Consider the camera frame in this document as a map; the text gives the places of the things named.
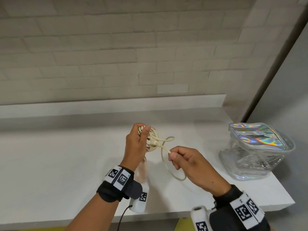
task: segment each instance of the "fingernail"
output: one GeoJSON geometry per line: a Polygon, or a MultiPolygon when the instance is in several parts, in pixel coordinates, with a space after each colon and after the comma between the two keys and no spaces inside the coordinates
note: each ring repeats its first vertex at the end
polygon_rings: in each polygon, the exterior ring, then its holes
{"type": "Polygon", "coordinates": [[[172,153],[170,153],[170,158],[171,158],[172,160],[174,160],[174,159],[176,158],[176,155],[177,155],[176,152],[172,152],[172,153]]]}

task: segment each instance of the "finger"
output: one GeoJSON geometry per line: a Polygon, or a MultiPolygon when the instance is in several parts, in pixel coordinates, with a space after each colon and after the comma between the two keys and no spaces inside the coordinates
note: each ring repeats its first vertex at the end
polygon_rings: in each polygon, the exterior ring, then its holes
{"type": "Polygon", "coordinates": [[[172,164],[173,164],[173,166],[175,167],[175,169],[176,170],[179,170],[181,167],[180,166],[178,166],[176,163],[174,163],[173,161],[172,161],[172,164]]]}
{"type": "Polygon", "coordinates": [[[190,147],[182,147],[182,146],[176,146],[172,149],[170,149],[171,152],[176,152],[181,154],[184,159],[189,160],[189,158],[193,155],[195,149],[190,147]]]}
{"type": "Polygon", "coordinates": [[[149,132],[151,130],[151,127],[150,126],[145,126],[141,132],[141,135],[140,135],[140,142],[141,143],[146,143],[147,142],[147,138],[149,136],[149,132]]]}
{"type": "Polygon", "coordinates": [[[132,128],[130,134],[138,135],[138,136],[139,136],[138,128],[141,127],[141,126],[145,126],[145,124],[143,124],[143,123],[135,123],[135,124],[133,125],[133,128],[132,128]]]}
{"type": "Polygon", "coordinates": [[[170,157],[172,159],[172,162],[176,163],[184,171],[187,171],[191,166],[191,164],[186,159],[184,159],[182,155],[180,155],[176,152],[172,152],[170,154],[170,157]]]}

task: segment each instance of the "black cable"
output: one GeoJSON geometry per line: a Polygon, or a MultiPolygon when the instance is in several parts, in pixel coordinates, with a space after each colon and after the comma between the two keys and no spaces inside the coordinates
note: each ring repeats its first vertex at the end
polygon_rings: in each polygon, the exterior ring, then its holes
{"type": "Polygon", "coordinates": [[[119,224],[118,224],[118,229],[117,229],[117,231],[119,231],[119,228],[120,228],[120,224],[121,224],[121,220],[122,220],[122,218],[123,218],[123,216],[124,216],[124,213],[126,212],[126,210],[127,209],[129,209],[129,208],[131,208],[133,205],[129,205],[125,210],[124,210],[124,212],[123,212],[123,214],[122,214],[122,216],[121,216],[121,219],[120,219],[120,221],[119,221],[119,224]]]}

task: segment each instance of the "brick wall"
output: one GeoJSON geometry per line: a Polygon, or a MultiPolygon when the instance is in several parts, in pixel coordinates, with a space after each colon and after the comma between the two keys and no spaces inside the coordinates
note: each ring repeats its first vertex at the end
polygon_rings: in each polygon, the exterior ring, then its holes
{"type": "Polygon", "coordinates": [[[307,0],[0,0],[0,104],[226,93],[243,115],[307,0]]]}

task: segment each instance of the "cream colored cable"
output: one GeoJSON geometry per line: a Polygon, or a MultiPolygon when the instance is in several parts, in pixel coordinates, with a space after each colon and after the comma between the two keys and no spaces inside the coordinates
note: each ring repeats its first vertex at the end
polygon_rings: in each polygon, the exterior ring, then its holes
{"type": "Polygon", "coordinates": [[[168,166],[167,166],[167,163],[165,162],[164,156],[163,156],[163,149],[164,149],[166,152],[168,152],[168,155],[171,153],[171,151],[170,151],[169,149],[167,149],[167,148],[164,146],[164,144],[165,144],[165,142],[173,141],[173,140],[175,139],[174,136],[169,136],[169,137],[167,137],[166,139],[160,139],[159,136],[158,136],[158,134],[157,134],[157,132],[156,132],[156,130],[155,130],[154,128],[151,128],[151,130],[150,130],[150,132],[149,132],[149,136],[150,136],[152,139],[156,140],[156,142],[154,143],[154,144],[155,144],[154,146],[149,145],[150,148],[149,148],[149,149],[147,148],[147,152],[154,151],[157,147],[160,147],[160,148],[161,148],[161,151],[160,151],[161,159],[163,160],[164,165],[165,165],[166,169],[168,170],[168,172],[169,172],[169,173],[172,175],[172,177],[174,177],[175,179],[177,179],[177,180],[179,180],[179,181],[184,181],[184,180],[186,179],[186,174],[185,174],[185,177],[184,177],[184,178],[179,178],[179,177],[175,176],[175,175],[169,170],[169,168],[168,168],[168,166]]]}

